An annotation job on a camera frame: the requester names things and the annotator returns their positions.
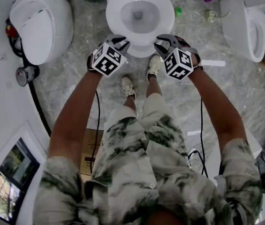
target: person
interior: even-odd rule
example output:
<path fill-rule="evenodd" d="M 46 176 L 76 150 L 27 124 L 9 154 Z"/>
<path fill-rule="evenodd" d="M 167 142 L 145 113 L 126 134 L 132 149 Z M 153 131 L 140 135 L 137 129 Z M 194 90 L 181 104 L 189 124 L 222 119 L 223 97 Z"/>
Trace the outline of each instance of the person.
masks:
<path fill-rule="evenodd" d="M 197 57 L 191 58 L 196 67 Z M 154 55 L 140 118 L 133 83 L 122 78 L 126 101 L 105 123 L 92 179 L 85 183 L 79 172 L 81 144 L 102 75 L 88 71 L 83 76 L 55 123 L 33 224 L 255 224 L 263 192 L 240 115 L 200 66 L 195 68 L 189 79 L 219 140 L 225 182 L 221 192 L 187 165 L 183 134 L 157 82 L 161 66 Z"/>

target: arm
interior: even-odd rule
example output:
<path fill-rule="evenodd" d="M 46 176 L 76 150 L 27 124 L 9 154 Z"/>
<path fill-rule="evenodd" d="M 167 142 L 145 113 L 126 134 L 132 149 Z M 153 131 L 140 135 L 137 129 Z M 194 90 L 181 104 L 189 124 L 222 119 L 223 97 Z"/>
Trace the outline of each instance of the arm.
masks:
<path fill-rule="evenodd" d="M 88 71 L 67 100 L 53 128 L 48 158 L 63 156 L 80 167 L 82 141 L 101 78 L 100 73 Z"/>
<path fill-rule="evenodd" d="M 234 138 L 247 140 L 243 121 L 218 85 L 201 69 L 189 75 L 196 86 L 216 130 L 220 151 Z"/>

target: toilet bowl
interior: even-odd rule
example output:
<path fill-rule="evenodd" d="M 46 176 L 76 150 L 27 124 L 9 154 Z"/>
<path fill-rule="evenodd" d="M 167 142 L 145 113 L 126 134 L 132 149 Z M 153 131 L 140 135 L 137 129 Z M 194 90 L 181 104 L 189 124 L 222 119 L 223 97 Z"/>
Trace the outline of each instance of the toilet bowl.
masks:
<path fill-rule="evenodd" d="M 16 0 L 10 21 L 22 39 L 26 58 L 34 65 L 60 56 L 73 37 L 73 18 L 67 0 Z"/>
<path fill-rule="evenodd" d="M 108 26 L 114 34 L 126 37 L 130 42 L 127 52 L 132 56 L 150 56 L 155 52 L 156 37 L 173 29 L 175 15 L 170 0 L 107 1 Z"/>
<path fill-rule="evenodd" d="M 265 0 L 220 0 L 220 11 L 227 44 L 260 62 L 265 54 Z"/>

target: shoe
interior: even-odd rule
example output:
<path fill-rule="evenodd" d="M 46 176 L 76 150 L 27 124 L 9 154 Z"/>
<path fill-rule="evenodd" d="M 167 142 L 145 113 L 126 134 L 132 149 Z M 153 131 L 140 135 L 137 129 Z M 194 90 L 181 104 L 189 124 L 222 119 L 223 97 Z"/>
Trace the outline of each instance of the shoe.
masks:
<path fill-rule="evenodd" d="M 133 99 L 135 99 L 136 93 L 133 89 L 133 82 L 131 81 L 131 79 L 125 75 L 121 79 L 121 84 L 122 84 L 123 91 L 126 94 L 126 97 L 133 96 Z"/>
<path fill-rule="evenodd" d="M 149 81 L 148 77 L 151 76 L 157 77 L 161 67 L 162 67 L 162 62 L 160 56 L 154 55 L 149 61 L 146 80 Z"/>

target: marble floor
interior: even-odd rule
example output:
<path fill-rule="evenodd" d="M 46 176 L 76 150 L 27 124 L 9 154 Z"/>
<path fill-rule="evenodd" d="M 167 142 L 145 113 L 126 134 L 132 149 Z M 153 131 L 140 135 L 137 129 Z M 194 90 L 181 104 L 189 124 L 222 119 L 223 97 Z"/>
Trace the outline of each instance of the marble floor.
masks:
<path fill-rule="evenodd" d="M 40 66 L 40 76 L 34 81 L 38 98 L 49 126 L 54 122 L 77 83 L 86 73 L 88 55 L 111 33 L 106 18 L 106 1 L 89 3 L 84 0 L 69 0 L 74 16 L 74 38 L 68 50 L 59 58 Z M 176 18 L 174 34 L 184 38 L 197 48 L 201 59 L 223 60 L 225 67 L 206 67 L 205 71 L 215 80 L 240 113 L 245 126 L 257 141 L 265 146 L 265 66 L 245 59 L 226 44 L 221 22 L 208 23 L 204 11 L 219 12 L 219 0 L 205 3 L 203 0 L 171 0 L 174 7 L 180 6 L 181 16 Z M 109 118 L 113 108 L 124 103 L 121 77 L 129 74 L 136 88 L 135 100 L 141 114 L 147 82 L 146 68 L 149 58 L 127 56 L 129 64 L 122 66 L 109 79 L 103 78 L 98 88 L 101 118 L 100 129 Z M 200 130 L 200 96 L 188 79 L 175 81 L 162 72 L 158 76 L 162 93 L 178 119 L 190 150 L 200 145 L 200 136 L 187 136 L 190 131 Z M 88 128 L 96 129 L 98 105 L 94 99 Z M 214 128 L 206 109 L 203 110 L 203 141 L 206 157 L 215 142 Z"/>

